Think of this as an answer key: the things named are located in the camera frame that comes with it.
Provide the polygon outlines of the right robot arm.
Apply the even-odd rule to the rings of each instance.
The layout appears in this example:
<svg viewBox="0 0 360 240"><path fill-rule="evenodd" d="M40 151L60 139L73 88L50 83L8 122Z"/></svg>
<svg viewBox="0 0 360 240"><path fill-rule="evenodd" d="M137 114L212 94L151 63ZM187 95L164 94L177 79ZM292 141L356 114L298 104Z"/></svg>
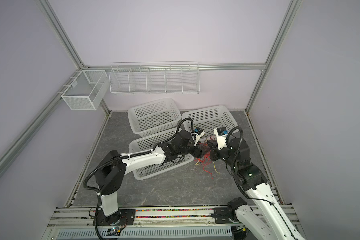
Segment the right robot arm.
<svg viewBox="0 0 360 240"><path fill-rule="evenodd" d="M241 223L258 240L302 240L276 200L267 178L251 162L250 148L241 127L214 129L216 140L208 141L211 160L222 160L242 193L228 203L229 219Z"/></svg>

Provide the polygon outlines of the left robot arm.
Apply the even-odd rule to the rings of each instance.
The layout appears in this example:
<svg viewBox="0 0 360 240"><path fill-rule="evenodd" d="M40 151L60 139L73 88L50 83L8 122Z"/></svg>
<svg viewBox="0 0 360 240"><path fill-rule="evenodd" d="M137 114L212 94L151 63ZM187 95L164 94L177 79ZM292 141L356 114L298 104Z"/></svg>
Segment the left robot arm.
<svg viewBox="0 0 360 240"><path fill-rule="evenodd" d="M200 143L204 135L204 130L195 128L194 121L186 118L170 138L154 144L149 150L129 154L110 151L82 182L83 188L97 195L94 225L127 225L132 217L120 210L117 194L124 176L140 168L173 162L188 154L201 158L206 153Z"/></svg>

